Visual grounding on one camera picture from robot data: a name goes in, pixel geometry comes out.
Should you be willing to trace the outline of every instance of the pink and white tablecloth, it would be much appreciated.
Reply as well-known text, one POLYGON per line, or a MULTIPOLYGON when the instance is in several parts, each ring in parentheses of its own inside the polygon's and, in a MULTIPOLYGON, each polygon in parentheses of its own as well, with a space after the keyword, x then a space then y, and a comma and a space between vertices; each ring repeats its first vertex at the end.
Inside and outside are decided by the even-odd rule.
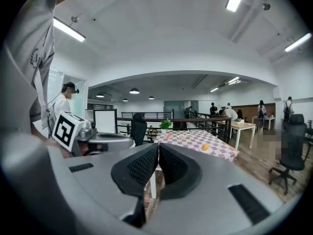
POLYGON ((207 143, 210 146, 209 153, 207 153, 208 155, 223 158, 231 162, 233 162, 234 158, 239 153, 235 148, 204 130, 170 131, 166 134, 159 133, 156 137, 155 143, 169 143, 186 147, 195 151, 199 151, 200 147, 207 143), (166 136, 169 133, 172 133, 173 137, 171 139, 166 139, 166 136), (192 134, 193 137, 185 140, 177 138, 179 135, 187 134, 192 134))

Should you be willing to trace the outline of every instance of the chair base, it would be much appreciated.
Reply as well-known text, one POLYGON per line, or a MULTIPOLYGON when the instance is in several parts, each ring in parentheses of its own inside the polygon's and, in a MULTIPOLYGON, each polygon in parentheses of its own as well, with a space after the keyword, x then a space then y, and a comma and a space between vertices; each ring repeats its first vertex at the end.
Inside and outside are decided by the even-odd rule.
POLYGON ((284 182, 285 182, 285 187, 286 187, 286 190, 284 192, 284 194, 286 195, 288 193, 288 181, 287 179, 292 179, 293 180, 293 185, 295 185, 295 183, 297 182, 297 180, 292 177, 291 175, 289 175, 289 169, 286 169, 285 171, 282 171, 282 170, 279 170, 279 169, 276 169, 276 168, 272 168, 269 170, 269 172, 272 172, 272 171, 277 171, 279 173, 279 175, 277 175, 276 177, 270 179, 270 181, 268 182, 269 185, 272 184, 272 182, 276 179, 279 179, 279 178, 283 178, 284 179, 284 182))

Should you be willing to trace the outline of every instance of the floor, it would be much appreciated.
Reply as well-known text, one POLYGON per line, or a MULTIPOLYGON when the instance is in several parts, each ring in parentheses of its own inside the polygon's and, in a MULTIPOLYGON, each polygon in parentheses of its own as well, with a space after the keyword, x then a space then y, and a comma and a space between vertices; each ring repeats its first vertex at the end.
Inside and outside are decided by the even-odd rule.
MULTIPOLYGON (((303 171, 294 171, 294 173, 291 172, 291 175, 297 179, 297 182, 295 185, 292 185, 292 180, 289 180, 289 192, 287 195, 284 195, 285 186, 283 180, 277 180, 274 181, 272 185, 268 185, 268 180, 270 177, 269 169, 272 167, 282 170, 285 169, 283 166, 277 164, 280 156, 279 137, 275 136, 273 131, 269 132, 268 130, 264 130, 262 135, 258 135, 256 132, 251 150, 249 149, 250 139, 250 130, 244 130, 241 132, 238 146, 240 153, 234 161, 234 164, 263 182, 267 187, 271 188, 282 199, 283 202, 287 202, 297 194, 302 193, 306 187, 310 175, 312 174, 313 148, 305 161, 305 169, 303 171)), ((234 137, 230 140, 229 144, 235 147, 235 142, 236 138, 234 137)), ((303 158, 305 157, 307 150, 308 146, 307 144, 304 144, 303 158)), ((156 171, 157 198, 151 198, 151 190, 149 185, 147 185, 147 190, 145 191, 144 196, 147 220, 149 220, 151 215, 153 215, 153 212, 157 209, 160 202, 160 191, 164 188, 164 186, 165 183, 162 171, 156 171)))

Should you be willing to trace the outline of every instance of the railing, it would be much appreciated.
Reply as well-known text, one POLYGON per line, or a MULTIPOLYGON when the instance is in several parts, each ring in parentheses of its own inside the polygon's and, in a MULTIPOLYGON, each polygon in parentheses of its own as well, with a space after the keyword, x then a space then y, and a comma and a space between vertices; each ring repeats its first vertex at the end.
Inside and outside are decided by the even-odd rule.
MULTIPOLYGON (((122 112, 122 118, 133 118, 137 112, 122 112)), ((171 112, 139 112, 144 114, 144 119, 172 119, 174 118, 174 110, 171 112)))
MULTIPOLYGON (((169 128, 169 130, 205 130, 210 132, 214 136, 221 136, 224 138, 226 143, 229 143, 230 138, 230 129, 231 129, 231 118, 230 117, 222 117, 219 115, 209 115, 209 114, 198 114, 198 118, 180 118, 180 119, 169 119, 173 123, 173 128, 169 128), (217 121, 225 121, 225 125, 216 127, 217 121), (188 128, 187 123, 195 123, 195 128, 188 128)), ((118 117, 118 121, 132 121, 133 119, 130 117, 118 117)), ((160 118, 149 118, 149 122, 161 122, 165 119, 160 118)), ((129 127, 126 125, 118 125, 118 127, 129 127)), ((147 127, 147 129, 155 129, 159 130, 161 128, 147 127)), ((131 130, 120 131, 120 133, 130 134, 131 130)), ((146 136, 156 137, 157 134, 145 134, 146 136)))

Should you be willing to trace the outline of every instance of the chair headrest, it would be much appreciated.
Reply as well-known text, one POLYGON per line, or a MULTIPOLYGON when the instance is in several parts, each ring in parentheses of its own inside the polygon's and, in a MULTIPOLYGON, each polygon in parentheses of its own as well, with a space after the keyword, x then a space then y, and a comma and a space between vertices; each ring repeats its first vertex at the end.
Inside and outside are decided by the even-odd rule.
POLYGON ((304 123, 304 117, 302 114, 292 114, 289 118, 290 125, 297 125, 304 123))
POLYGON ((133 120, 134 120, 135 122, 142 122, 142 121, 143 121, 143 116, 144 116, 144 113, 142 113, 142 112, 137 112, 137 113, 134 114, 133 120))

